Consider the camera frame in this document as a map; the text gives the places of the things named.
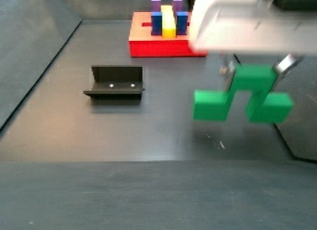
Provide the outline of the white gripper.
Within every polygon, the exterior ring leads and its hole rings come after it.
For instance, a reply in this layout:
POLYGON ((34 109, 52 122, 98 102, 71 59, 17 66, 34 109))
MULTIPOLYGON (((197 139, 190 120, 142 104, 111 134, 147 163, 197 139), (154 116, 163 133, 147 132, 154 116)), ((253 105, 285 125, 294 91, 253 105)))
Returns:
MULTIPOLYGON (((276 90, 302 55, 317 55, 317 12, 282 11, 273 0, 195 0, 189 36, 195 51, 290 53, 273 66, 276 90)), ((218 73, 227 91, 235 73, 234 57, 222 54, 221 59, 218 73)))

